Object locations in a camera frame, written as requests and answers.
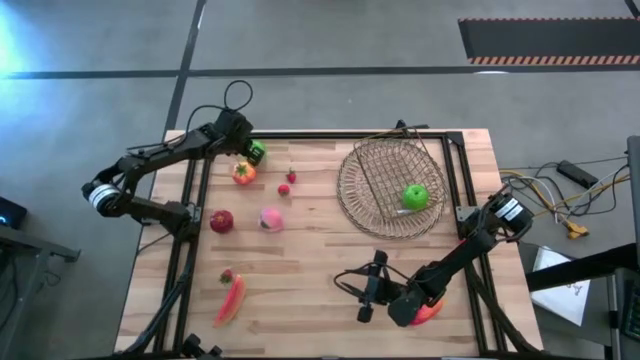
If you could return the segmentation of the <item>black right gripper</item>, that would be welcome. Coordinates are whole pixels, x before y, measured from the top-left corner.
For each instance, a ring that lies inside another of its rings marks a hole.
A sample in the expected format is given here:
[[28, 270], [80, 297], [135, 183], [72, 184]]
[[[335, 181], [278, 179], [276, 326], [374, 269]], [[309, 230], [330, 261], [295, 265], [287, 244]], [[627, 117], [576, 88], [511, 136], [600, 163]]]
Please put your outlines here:
[[387, 267], [388, 255], [385, 251], [376, 250], [373, 262], [367, 269], [367, 283], [362, 295], [362, 303], [357, 314], [357, 321], [369, 323], [372, 319], [371, 304], [387, 305], [395, 300], [400, 293], [400, 284], [393, 281]]

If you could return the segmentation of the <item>green apple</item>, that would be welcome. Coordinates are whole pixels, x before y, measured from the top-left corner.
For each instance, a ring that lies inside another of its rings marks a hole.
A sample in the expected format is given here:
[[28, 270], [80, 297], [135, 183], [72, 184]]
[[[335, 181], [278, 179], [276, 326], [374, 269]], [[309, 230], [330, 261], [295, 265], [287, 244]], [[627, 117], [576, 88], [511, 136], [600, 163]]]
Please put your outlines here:
[[420, 184], [408, 185], [403, 191], [402, 201], [406, 209], [412, 211], [422, 210], [427, 207], [429, 200], [429, 191]]
[[266, 153], [266, 146], [259, 140], [253, 140], [249, 147], [248, 162], [256, 167], [261, 163]]

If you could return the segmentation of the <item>orange tomato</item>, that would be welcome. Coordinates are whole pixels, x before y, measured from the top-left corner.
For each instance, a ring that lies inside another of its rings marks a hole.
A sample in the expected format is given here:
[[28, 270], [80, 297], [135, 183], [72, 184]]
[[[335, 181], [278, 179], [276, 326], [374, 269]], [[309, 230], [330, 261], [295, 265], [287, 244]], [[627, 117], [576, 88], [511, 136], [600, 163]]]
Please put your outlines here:
[[232, 171], [232, 180], [238, 185], [248, 185], [256, 177], [256, 169], [248, 162], [238, 162]]

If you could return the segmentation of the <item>red yellow mango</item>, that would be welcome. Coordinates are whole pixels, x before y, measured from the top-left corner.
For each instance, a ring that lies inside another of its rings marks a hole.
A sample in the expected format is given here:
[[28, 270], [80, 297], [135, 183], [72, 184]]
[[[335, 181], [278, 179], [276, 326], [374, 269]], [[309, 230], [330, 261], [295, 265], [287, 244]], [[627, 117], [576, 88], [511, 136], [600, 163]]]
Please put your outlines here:
[[410, 322], [411, 326], [419, 326], [434, 318], [443, 308], [445, 300], [439, 300], [433, 307], [423, 305], [418, 309], [414, 319]]

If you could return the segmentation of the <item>red apple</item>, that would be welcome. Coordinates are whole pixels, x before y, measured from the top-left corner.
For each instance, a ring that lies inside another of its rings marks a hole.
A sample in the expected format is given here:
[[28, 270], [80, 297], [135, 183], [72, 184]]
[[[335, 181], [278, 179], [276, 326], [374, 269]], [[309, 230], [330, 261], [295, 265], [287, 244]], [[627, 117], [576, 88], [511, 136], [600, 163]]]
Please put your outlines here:
[[228, 233], [234, 227], [234, 217], [227, 210], [217, 210], [210, 216], [209, 225], [211, 230], [216, 233]]

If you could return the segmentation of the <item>pink peach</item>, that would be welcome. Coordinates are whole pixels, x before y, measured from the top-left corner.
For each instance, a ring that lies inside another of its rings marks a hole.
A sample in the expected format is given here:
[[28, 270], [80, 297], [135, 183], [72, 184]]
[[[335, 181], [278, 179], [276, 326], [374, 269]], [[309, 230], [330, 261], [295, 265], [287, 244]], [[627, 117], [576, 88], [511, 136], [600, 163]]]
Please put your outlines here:
[[283, 217], [280, 211], [275, 208], [263, 209], [258, 224], [262, 230], [267, 232], [279, 232], [284, 228]]

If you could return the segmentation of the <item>white paper sheet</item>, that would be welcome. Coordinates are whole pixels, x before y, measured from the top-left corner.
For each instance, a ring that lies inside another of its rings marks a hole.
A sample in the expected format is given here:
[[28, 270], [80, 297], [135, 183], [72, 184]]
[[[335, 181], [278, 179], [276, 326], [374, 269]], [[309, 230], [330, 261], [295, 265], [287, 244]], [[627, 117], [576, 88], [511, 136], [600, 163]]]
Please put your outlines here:
[[[569, 262], [568, 257], [543, 246], [537, 251], [533, 271], [543, 270], [566, 262]], [[535, 305], [558, 315], [574, 325], [581, 326], [590, 283], [590, 280], [582, 280], [559, 287], [531, 291], [530, 297]]]

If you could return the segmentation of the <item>black metal beam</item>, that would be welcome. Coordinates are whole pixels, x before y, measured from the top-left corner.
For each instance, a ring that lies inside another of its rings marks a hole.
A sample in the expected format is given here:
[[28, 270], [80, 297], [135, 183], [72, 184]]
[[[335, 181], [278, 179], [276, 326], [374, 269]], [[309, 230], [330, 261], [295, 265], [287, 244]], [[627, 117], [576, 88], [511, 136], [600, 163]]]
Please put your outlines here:
[[608, 276], [618, 269], [640, 271], [640, 250], [635, 243], [533, 271], [526, 281], [530, 291], [539, 291]]

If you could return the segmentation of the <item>grey metal stand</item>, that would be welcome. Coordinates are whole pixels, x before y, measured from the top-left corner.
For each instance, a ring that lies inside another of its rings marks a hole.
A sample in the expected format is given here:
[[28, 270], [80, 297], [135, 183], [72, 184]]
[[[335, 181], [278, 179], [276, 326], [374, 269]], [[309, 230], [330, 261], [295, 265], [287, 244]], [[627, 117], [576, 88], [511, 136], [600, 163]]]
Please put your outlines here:
[[27, 312], [45, 282], [49, 259], [58, 256], [76, 262], [80, 254], [79, 249], [0, 225], [0, 360], [12, 360], [17, 353]]

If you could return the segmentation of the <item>black power brick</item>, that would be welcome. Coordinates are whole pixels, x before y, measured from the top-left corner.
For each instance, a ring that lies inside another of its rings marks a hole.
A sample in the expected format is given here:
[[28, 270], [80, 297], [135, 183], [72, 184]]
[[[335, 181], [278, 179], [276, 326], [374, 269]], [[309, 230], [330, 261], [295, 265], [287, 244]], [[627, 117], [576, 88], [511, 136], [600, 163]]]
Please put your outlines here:
[[585, 189], [591, 188], [598, 182], [595, 176], [567, 160], [559, 162], [556, 171]]

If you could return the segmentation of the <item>black device blue light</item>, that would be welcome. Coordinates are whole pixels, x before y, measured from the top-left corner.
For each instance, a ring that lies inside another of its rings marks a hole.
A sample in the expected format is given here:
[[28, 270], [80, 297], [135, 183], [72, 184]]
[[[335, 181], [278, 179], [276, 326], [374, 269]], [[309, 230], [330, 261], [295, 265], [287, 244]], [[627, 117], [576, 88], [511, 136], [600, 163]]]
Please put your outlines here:
[[0, 226], [19, 230], [27, 214], [26, 208], [0, 196]]

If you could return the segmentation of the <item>dark keyboard device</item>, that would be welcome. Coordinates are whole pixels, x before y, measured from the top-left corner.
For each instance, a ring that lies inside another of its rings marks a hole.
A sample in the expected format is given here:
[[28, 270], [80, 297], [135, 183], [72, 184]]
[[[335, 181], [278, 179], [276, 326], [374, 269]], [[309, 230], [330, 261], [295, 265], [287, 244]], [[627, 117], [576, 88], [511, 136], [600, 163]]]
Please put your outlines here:
[[616, 269], [607, 279], [611, 345], [607, 360], [640, 360], [640, 274]]

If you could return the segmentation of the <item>black hazard-striped floor mat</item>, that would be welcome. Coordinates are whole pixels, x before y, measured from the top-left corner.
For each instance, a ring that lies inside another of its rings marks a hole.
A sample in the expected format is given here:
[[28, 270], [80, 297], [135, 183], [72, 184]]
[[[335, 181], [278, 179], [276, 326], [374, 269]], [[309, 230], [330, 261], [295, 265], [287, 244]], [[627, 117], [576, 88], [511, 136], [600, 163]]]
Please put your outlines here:
[[497, 66], [640, 65], [640, 18], [461, 18], [468, 61]]

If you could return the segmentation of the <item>black aluminium table frame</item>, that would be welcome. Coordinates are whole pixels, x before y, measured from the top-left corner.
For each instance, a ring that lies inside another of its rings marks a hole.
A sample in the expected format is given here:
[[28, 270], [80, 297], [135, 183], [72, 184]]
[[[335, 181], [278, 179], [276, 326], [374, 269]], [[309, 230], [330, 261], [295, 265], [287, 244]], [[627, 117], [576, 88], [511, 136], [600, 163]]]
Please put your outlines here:
[[[448, 286], [442, 311], [409, 328], [397, 327], [380, 307], [369, 323], [358, 322], [358, 302], [333, 284], [334, 276], [368, 262], [376, 249], [388, 253], [395, 280], [445, 256], [458, 242], [455, 207], [483, 203], [498, 190], [487, 130], [425, 130], [421, 136], [449, 195], [439, 222], [412, 240], [371, 237], [339, 205], [338, 170], [363, 131], [260, 131], [268, 154], [247, 186], [232, 182], [232, 160], [224, 156], [209, 170], [184, 162], [161, 170], [154, 200], [177, 199], [190, 186], [206, 191], [205, 215], [227, 210], [234, 217], [226, 235], [201, 229], [185, 333], [233, 358], [475, 356], [481, 348], [508, 348], [486, 307], [469, 293], [463, 273]], [[290, 168], [297, 174], [293, 184], [286, 178]], [[282, 184], [290, 187], [287, 196], [278, 193]], [[265, 208], [280, 211], [282, 231], [260, 228]], [[215, 328], [232, 284], [219, 281], [226, 269], [244, 278], [246, 295], [234, 319]]]

